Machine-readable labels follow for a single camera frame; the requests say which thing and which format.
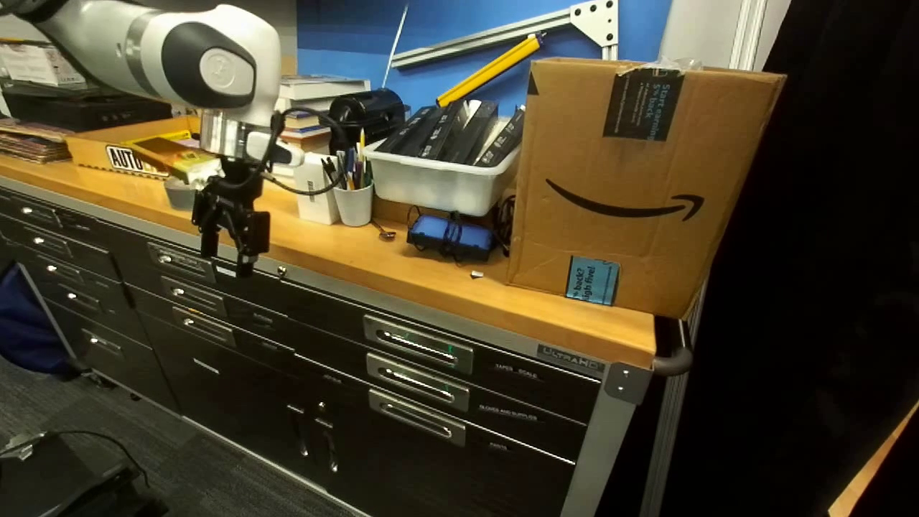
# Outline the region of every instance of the amazon logo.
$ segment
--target amazon logo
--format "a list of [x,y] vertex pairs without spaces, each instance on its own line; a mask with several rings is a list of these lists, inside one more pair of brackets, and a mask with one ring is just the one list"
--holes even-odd
[[600,215],[611,215],[611,218],[657,218],[657,215],[668,215],[668,212],[684,212],[684,221],[689,221],[703,205],[701,195],[673,195],[673,205],[666,205],[666,208],[614,208],[614,205],[600,205],[600,201],[584,198],[584,195],[555,183],[551,179],[546,179],[546,183],[558,195],[568,198],[572,205],[591,209],[591,212],[600,212]]

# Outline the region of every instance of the yellow object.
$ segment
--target yellow object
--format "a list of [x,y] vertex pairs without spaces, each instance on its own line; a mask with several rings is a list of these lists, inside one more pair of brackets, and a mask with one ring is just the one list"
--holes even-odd
[[538,48],[539,48],[539,38],[529,35],[513,48],[503,53],[500,57],[495,57],[492,63],[485,63],[483,70],[472,73],[466,80],[460,80],[457,87],[443,91],[437,99],[437,106],[447,106],[447,104],[466,99],[469,91],[479,90],[483,83],[495,80],[498,74],[508,73],[510,67],[518,67],[519,61],[533,54]]

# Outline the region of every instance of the workbench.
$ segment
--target workbench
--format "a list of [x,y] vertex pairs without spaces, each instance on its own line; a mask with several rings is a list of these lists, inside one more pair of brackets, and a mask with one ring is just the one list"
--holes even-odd
[[[189,212],[170,208],[163,183],[65,162],[0,158],[0,245],[31,272],[71,356],[100,377],[355,512],[597,508],[657,363],[651,314],[510,288],[500,252],[489,265],[429,255],[406,241],[403,215],[381,218],[400,234],[384,241],[374,224],[301,221],[295,195],[274,183],[259,209],[271,209],[271,252],[252,280],[233,280],[218,265],[233,255],[229,241],[215,261],[195,255]],[[108,285],[123,298],[108,305],[108,290],[97,294]],[[127,351],[143,351],[143,360],[131,363]],[[252,384],[202,384],[192,380],[202,372]],[[261,384],[274,384],[284,412],[242,415],[271,406],[268,394],[251,399]],[[426,432],[443,435],[439,443],[429,445]]]

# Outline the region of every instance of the box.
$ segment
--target box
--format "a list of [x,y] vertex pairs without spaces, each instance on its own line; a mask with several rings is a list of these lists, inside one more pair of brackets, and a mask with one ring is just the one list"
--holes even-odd
[[518,150],[498,166],[432,162],[394,152],[364,152],[374,165],[377,195],[384,201],[485,215],[513,179]]
[[508,285],[684,317],[780,74],[533,61]]
[[140,142],[187,142],[197,132],[197,117],[163,117],[149,125],[108,126],[96,132],[74,132],[65,137],[65,150],[74,166],[118,172],[134,179],[167,179],[170,165],[139,147]]

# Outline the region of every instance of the blue wall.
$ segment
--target blue wall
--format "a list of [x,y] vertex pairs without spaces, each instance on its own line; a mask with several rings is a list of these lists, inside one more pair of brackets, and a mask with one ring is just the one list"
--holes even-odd
[[[407,2],[407,21],[396,53],[466,38],[483,30],[568,10],[564,0],[301,0],[299,2],[299,73],[350,74],[381,87],[391,44]],[[666,27],[668,0],[621,0],[621,61],[656,61]],[[387,87],[420,109],[457,80],[495,61],[513,44],[476,48],[432,63],[391,70]],[[533,57],[589,54],[600,48],[578,30],[548,31]],[[485,83],[473,99],[489,99],[508,116],[526,99],[526,63]]]

